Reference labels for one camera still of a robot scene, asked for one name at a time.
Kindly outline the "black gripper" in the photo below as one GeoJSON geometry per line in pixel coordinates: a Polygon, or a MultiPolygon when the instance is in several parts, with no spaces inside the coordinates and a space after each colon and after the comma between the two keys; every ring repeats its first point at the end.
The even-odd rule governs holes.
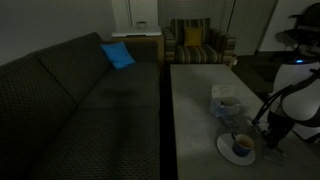
{"type": "Polygon", "coordinates": [[[262,137],[267,146],[273,149],[291,131],[295,122],[289,117],[283,117],[273,112],[268,113],[267,121],[269,125],[262,132],[262,137]]]}

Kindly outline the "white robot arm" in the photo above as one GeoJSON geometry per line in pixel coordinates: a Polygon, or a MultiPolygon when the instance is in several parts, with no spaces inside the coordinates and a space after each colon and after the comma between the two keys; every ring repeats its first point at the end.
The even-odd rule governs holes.
{"type": "Polygon", "coordinates": [[[261,135],[269,148],[275,148],[291,130],[307,143],[320,137],[320,62],[307,59],[285,61],[279,68],[273,91],[252,121],[268,112],[269,123],[261,135]]]}

